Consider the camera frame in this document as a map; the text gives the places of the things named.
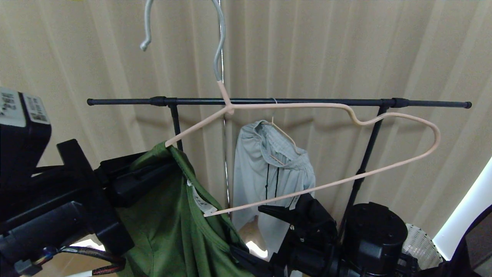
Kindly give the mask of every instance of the qr code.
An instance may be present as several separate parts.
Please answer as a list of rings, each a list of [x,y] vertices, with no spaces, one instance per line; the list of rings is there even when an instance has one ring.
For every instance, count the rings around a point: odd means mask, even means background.
[[[42,114],[31,113],[31,117],[32,117],[34,120],[39,120],[39,121],[48,122],[48,120],[46,120],[46,116],[44,116],[44,115],[42,115]]]

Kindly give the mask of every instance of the white basket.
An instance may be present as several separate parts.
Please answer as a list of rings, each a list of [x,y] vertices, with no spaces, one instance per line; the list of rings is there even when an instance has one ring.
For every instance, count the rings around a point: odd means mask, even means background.
[[[421,270],[438,266],[443,258],[437,251],[430,237],[417,226],[406,225],[408,236],[403,243],[402,253],[419,260]]]

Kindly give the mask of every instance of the qr code label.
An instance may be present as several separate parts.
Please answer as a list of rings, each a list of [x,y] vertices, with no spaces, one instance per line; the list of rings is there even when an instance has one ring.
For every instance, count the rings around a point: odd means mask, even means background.
[[[16,127],[26,126],[19,93],[0,87],[0,124]]]
[[[29,118],[32,122],[50,124],[46,110],[44,109],[41,98],[24,93],[24,102],[28,109]]]

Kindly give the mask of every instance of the black horizontal rod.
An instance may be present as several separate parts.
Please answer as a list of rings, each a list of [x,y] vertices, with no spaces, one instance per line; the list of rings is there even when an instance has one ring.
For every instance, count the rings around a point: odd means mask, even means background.
[[[392,99],[296,99],[296,98],[231,98],[233,104],[288,104],[288,103],[338,103],[348,106],[407,106],[462,107],[470,108],[471,102],[413,101],[404,98]],[[172,98],[156,96],[148,99],[87,99],[88,105],[225,105],[222,98]]]

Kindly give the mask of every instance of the pink clothes hanger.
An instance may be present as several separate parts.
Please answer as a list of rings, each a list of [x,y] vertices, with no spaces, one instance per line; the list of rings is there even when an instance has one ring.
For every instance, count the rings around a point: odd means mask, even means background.
[[[338,185],[338,184],[342,184],[342,183],[345,183],[345,182],[349,182],[349,181],[353,181],[353,180],[356,180],[356,179],[360,179],[360,178],[363,178],[363,177],[367,177],[367,176],[370,176],[370,175],[373,175],[373,174],[376,174],[376,173],[380,173],[380,172],[383,172],[383,171],[386,171],[386,170],[389,170],[389,169],[393,169],[393,168],[396,168],[396,167],[399,167],[399,166],[402,166],[402,165],[405,165],[405,164],[408,164],[408,163],[411,163],[411,162],[414,162],[414,161],[417,161],[417,160],[420,160],[426,156],[428,156],[429,154],[431,154],[432,152],[434,152],[434,150],[436,150],[436,148],[439,146],[439,143],[441,141],[441,133],[439,131],[439,128],[432,122],[428,121],[428,120],[425,120],[423,118],[420,118],[420,117],[417,117],[417,116],[413,116],[413,115],[409,115],[409,114],[404,114],[404,113],[399,113],[399,112],[386,112],[386,113],[383,113],[371,120],[368,120],[368,121],[360,121],[356,115],[355,115],[355,112],[354,110],[347,106],[347,105],[344,105],[344,104],[333,104],[333,103],[292,103],[292,104],[232,104],[231,103],[231,100],[229,98],[229,95],[227,94],[227,91],[225,89],[225,86],[224,86],[224,83],[222,82],[222,78],[220,76],[220,74],[218,73],[218,57],[221,53],[221,50],[222,50],[222,47],[223,47],[223,44],[224,44],[224,40],[225,40],[225,20],[224,20],[224,15],[222,13],[222,10],[220,8],[220,5],[218,4],[217,0],[212,0],[212,2],[214,3],[215,5],[215,8],[217,9],[217,13],[218,13],[218,16],[219,16],[219,21],[220,21],[220,26],[221,26],[221,29],[222,29],[222,33],[221,33],[221,36],[220,36],[220,41],[219,41],[219,46],[217,48],[217,51],[215,53],[215,58],[214,58],[214,72],[215,72],[215,76],[216,76],[216,79],[217,79],[217,84],[218,84],[218,87],[219,87],[219,90],[220,90],[220,93],[222,95],[222,98],[224,99],[224,102],[225,102],[225,107],[222,108],[221,110],[217,111],[216,113],[212,114],[211,116],[205,118],[204,120],[198,122],[197,124],[191,126],[190,128],[186,129],[184,132],[182,132],[181,134],[179,135],[176,135],[174,136],[173,138],[169,139],[168,141],[166,141],[165,143],[165,146],[166,147],[169,147],[171,145],[173,145],[174,143],[176,143],[177,141],[181,140],[182,138],[186,137],[187,135],[207,126],[209,123],[213,122],[214,120],[220,118],[221,116],[223,116],[224,114],[226,113],[229,113],[229,114],[233,114],[234,113],[234,110],[236,109],[245,109],[245,110],[250,110],[250,109],[276,109],[276,108],[338,108],[338,109],[343,109],[345,110],[350,119],[352,119],[352,123],[354,123],[355,125],[358,125],[358,126],[368,126],[368,125],[372,125],[376,122],[378,122],[379,120],[382,120],[384,118],[388,118],[388,117],[400,117],[400,118],[405,118],[405,119],[409,119],[409,120],[412,120],[412,121],[416,121],[416,122],[419,122],[419,123],[423,123],[425,125],[427,125],[428,127],[431,128],[431,130],[434,132],[434,143],[432,144],[432,146],[424,153],[418,155],[418,156],[415,156],[413,158],[410,158],[410,159],[407,159],[407,160],[404,160],[404,161],[400,161],[400,162],[396,162],[394,164],[391,164],[391,165],[388,165],[388,166],[385,166],[385,167],[382,167],[382,168],[379,168],[379,169],[375,169],[375,170],[372,170],[372,171],[369,171],[369,172],[366,172],[366,173],[362,173],[362,174],[357,174],[355,176],[352,176],[352,177],[349,177],[349,178],[345,178],[345,179],[342,179],[342,180],[339,180],[339,181],[335,181],[335,182],[331,182],[331,183],[328,183],[328,184],[325,184],[325,185],[321,185],[321,186],[318,186],[318,187],[314,187],[314,188],[311,188],[311,189],[306,189],[306,190],[303,190],[303,191],[299,191],[299,192],[295,192],[295,193],[291,193],[291,194],[287,194],[287,195],[283,195],[283,196],[279,196],[279,197],[275,197],[275,198],[271,198],[271,199],[267,199],[267,200],[263,200],[263,201],[258,201],[258,202],[255,202],[255,203],[250,203],[250,204],[246,204],[246,205],[242,205],[242,206],[238,206],[238,207],[234,207],[234,208],[227,208],[227,209],[223,209],[223,210],[218,210],[216,212],[213,212],[213,213],[210,213],[210,214],[206,214],[204,215],[205,217],[208,217],[208,216],[213,216],[213,215],[218,215],[218,214],[222,214],[222,213],[228,213],[228,212],[232,212],[232,211],[236,211],[236,210],[241,210],[241,209],[245,209],[245,208],[250,208],[250,207],[254,207],[254,206],[259,206],[259,205],[263,205],[263,204],[267,204],[267,203],[271,203],[271,202],[275,202],[277,200],[282,200],[282,199],[286,199],[286,198],[290,198],[290,197],[295,197],[295,196],[298,196],[298,195],[301,195],[301,194],[304,194],[304,193],[309,193],[309,192],[314,192],[316,190],[320,190],[320,189],[323,189],[323,188],[327,188],[327,187],[331,187],[331,186],[335,186],[335,185]],[[146,10],[150,11],[150,5],[146,5]],[[149,20],[145,20],[145,23],[146,23],[146,30],[149,30],[147,32],[147,40],[146,41],[150,41],[149,37],[150,37],[150,21]]]

